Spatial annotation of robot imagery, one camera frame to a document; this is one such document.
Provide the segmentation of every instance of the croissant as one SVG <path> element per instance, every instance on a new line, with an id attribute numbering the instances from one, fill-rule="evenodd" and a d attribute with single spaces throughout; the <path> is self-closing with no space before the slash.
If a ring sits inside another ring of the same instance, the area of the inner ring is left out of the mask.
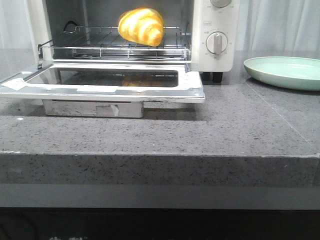
<path id="1" fill-rule="evenodd" d="M 156 10 L 140 7 L 119 17 L 118 31 L 128 41 L 156 47 L 164 35 L 164 19 Z"/>

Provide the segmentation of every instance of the white curtain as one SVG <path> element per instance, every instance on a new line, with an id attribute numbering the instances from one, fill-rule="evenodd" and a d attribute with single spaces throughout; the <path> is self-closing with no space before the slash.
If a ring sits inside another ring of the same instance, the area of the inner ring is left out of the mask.
<path id="1" fill-rule="evenodd" d="M 320 0 L 241 0 L 236 49 L 320 51 Z"/>
<path id="2" fill-rule="evenodd" d="M 0 0 L 0 48 L 32 48 L 25 1 Z M 320 0 L 240 0 L 236 50 L 320 51 Z"/>

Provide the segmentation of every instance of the countertop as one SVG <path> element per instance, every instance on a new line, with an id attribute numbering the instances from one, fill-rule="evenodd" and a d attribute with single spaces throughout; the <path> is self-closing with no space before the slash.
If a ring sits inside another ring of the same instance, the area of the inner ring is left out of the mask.
<path id="1" fill-rule="evenodd" d="M 243 61 L 260 56 L 320 52 L 236 52 L 204 103 L 146 103 L 141 119 L 46 116 L 40 100 L 2 98 L 0 182 L 319 186 L 320 92 L 250 78 Z M 35 63 L 27 49 L 0 58 L 1 79 Z"/>

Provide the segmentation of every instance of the oven door hinge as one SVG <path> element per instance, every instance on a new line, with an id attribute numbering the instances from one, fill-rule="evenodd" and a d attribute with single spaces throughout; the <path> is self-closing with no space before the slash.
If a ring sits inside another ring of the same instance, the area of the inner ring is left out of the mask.
<path id="1" fill-rule="evenodd" d="M 38 56 L 39 56 L 38 70 L 42 69 L 43 62 L 44 62 L 44 52 L 43 52 L 42 46 L 43 46 L 42 44 L 38 44 Z"/>

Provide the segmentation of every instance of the white toaster oven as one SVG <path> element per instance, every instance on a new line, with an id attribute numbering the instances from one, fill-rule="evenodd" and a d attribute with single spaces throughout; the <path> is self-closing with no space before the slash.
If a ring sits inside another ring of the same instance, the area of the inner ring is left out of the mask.
<path id="1" fill-rule="evenodd" d="M 240 0 L 27 1 L 37 66 L 0 82 L 0 97 L 42 99 L 48 115 L 143 116 L 143 102 L 201 103 L 200 73 L 233 66 Z M 119 16 L 150 7 L 157 47 L 118 33 Z"/>

